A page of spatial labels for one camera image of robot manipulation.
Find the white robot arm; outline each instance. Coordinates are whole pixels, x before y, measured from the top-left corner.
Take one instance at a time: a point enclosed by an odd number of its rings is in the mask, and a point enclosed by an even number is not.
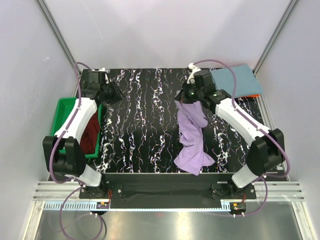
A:
[[[118,86],[108,79],[104,69],[83,70],[81,82],[83,84],[81,102],[78,97],[62,127],[54,136],[44,138],[42,142],[44,157],[48,171],[52,164],[55,174],[77,179],[88,187],[103,189],[106,185],[102,181],[104,177],[87,165],[86,156],[80,147],[80,140],[89,120],[97,112],[98,106],[117,103],[123,95]]]
[[[246,164],[229,181],[232,191],[241,191],[284,161],[279,149],[260,130],[268,133],[282,149],[285,147],[284,135],[279,129],[270,130],[252,118],[232,102],[226,91],[217,90],[210,71],[199,68],[190,68],[190,71],[192,76],[183,83],[175,99],[185,104],[200,101],[203,107],[227,121],[250,146]]]

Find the metal floor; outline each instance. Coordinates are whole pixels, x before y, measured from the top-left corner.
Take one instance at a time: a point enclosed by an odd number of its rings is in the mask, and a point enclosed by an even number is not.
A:
[[[248,202],[247,213],[258,207]],[[64,226],[84,211],[64,211]],[[209,212],[115,212],[103,215],[107,234],[99,240],[302,240],[293,207],[289,202],[267,202],[257,214],[247,217],[224,217]],[[71,224],[66,232],[76,240],[92,239],[100,221],[86,216]],[[59,211],[42,213],[36,240],[63,240]]]

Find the black marble table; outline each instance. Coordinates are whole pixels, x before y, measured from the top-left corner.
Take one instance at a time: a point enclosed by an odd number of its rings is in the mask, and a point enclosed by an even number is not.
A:
[[[174,97],[187,75],[182,68],[109,70],[125,99],[104,110],[100,154],[89,163],[102,173],[179,173],[174,159],[182,145]],[[262,123],[256,99],[237,102]],[[206,109],[204,113],[208,119],[204,151],[216,163],[202,172],[238,171],[248,145],[224,120]]]

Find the green bin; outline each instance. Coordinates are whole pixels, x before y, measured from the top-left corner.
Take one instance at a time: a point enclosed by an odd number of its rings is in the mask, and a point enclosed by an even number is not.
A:
[[[58,104],[56,106],[53,126],[52,126],[52,132],[51,135],[54,136],[54,134],[61,128],[61,126],[65,123],[67,120],[69,114],[71,113],[72,109],[75,106],[76,103],[76,97],[67,97],[67,98],[61,98],[58,101]],[[101,113],[102,112],[102,105],[98,108],[98,120],[99,124],[101,126]],[[92,154],[86,154],[85,157],[87,159],[95,159],[98,157],[99,154],[99,143],[100,143],[100,132],[98,133],[96,145],[95,145],[95,152]]]

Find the dark red fabric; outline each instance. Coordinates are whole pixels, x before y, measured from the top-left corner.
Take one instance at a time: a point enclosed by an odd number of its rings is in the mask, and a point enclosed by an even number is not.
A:
[[[98,111],[89,120],[80,141],[80,147],[84,154],[94,154],[96,151],[97,137],[100,131]]]

